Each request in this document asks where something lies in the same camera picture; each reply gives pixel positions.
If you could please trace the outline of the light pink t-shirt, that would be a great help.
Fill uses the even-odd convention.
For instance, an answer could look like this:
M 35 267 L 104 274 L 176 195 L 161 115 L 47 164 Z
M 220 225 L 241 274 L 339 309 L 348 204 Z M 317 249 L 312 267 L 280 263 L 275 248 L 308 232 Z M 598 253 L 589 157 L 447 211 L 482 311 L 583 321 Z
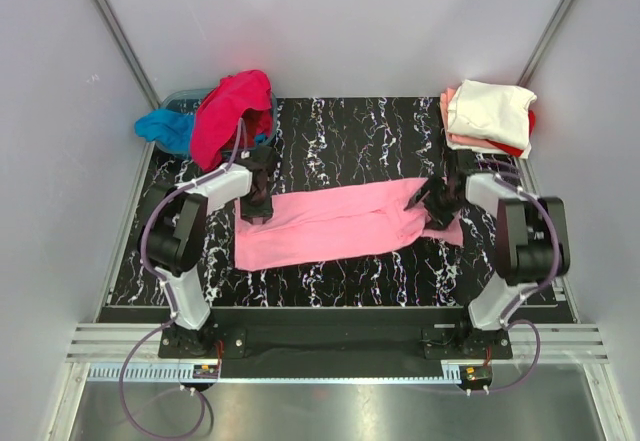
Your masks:
M 458 218 L 442 231 L 426 227 L 423 207 L 407 209 L 424 183 L 405 178 L 309 192 L 278 194 L 262 225 L 236 218 L 234 266 L 260 271 L 305 263 L 380 255 L 420 237 L 463 244 Z

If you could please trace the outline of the blue plastic basket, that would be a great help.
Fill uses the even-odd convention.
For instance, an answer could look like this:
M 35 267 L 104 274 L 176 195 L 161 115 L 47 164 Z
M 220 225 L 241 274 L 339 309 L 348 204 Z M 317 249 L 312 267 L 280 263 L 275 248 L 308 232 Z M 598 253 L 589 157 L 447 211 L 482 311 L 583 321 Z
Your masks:
M 194 113 L 201 101 L 212 91 L 211 88 L 189 89 L 177 91 L 169 95 L 162 103 L 161 108 L 174 111 L 180 114 Z M 271 114 L 273 118 L 272 128 L 269 134 L 260 134 L 254 137 L 254 141 L 258 145 L 272 145 L 279 130 L 278 121 L 278 99 L 274 93 L 271 93 Z M 174 151 L 165 147 L 160 141 L 156 141 L 156 148 L 164 153 L 171 154 L 180 159 L 190 159 L 190 154 Z

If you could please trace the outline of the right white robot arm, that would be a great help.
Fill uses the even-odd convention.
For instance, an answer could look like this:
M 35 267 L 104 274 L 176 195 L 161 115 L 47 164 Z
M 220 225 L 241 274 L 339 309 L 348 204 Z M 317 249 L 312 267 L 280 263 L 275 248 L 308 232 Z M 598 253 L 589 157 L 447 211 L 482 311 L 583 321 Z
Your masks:
M 506 161 L 482 160 L 470 150 L 451 151 L 446 176 L 424 181 L 406 207 L 425 208 L 426 228 L 443 231 L 469 205 L 494 219 L 494 271 L 453 328 L 425 341 L 428 357 L 480 358 L 494 347 L 507 347 L 516 311 L 570 267 L 563 201 L 527 191 L 515 166 Z

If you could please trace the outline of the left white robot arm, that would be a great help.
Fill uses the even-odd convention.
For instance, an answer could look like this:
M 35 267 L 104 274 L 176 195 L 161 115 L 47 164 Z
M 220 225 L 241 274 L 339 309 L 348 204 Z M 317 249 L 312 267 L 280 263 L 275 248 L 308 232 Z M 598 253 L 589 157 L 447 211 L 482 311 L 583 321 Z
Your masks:
M 261 225 L 274 214 L 270 182 L 278 162 L 274 148 L 232 154 L 216 170 L 180 185 L 156 185 L 144 200 L 137 247 L 144 268 L 165 291 L 171 324 L 166 346 L 195 357 L 220 346 L 204 299 L 197 265 L 207 236 L 207 217 L 232 201 L 243 221 Z

